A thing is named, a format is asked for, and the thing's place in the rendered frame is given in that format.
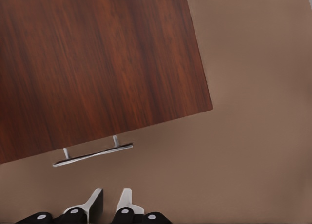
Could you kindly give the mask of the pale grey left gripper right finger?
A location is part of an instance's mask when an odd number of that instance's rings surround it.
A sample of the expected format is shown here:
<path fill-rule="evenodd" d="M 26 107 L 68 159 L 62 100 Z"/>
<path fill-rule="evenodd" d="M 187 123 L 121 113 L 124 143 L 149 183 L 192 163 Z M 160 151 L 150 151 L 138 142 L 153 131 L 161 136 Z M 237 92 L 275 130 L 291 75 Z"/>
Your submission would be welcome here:
<path fill-rule="evenodd" d="M 139 224 L 142 223 L 143 216 L 144 209 L 132 203 L 132 190 L 125 188 L 111 224 Z"/>

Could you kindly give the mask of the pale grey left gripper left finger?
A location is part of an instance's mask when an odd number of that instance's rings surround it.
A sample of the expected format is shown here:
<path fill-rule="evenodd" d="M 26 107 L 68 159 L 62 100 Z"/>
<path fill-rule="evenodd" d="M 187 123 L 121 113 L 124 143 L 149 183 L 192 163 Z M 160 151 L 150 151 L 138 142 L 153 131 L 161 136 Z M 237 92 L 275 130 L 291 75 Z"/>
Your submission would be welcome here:
<path fill-rule="evenodd" d="M 67 208 L 53 219 L 54 224 L 92 224 L 103 214 L 103 189 L 97 188 L 90 198 L 81 205 Z"/>

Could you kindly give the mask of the dark wooden drawer cabinet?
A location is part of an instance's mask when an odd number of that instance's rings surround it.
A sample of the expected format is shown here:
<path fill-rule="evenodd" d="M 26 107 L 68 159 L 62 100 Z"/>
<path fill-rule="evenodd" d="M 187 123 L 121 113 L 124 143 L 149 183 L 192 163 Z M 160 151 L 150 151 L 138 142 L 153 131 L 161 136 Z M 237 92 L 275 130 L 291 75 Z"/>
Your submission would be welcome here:
<path fill-rule="evenodd" d="M 211 109 L 187 0 L 0 0 L 0 164 Z"/>

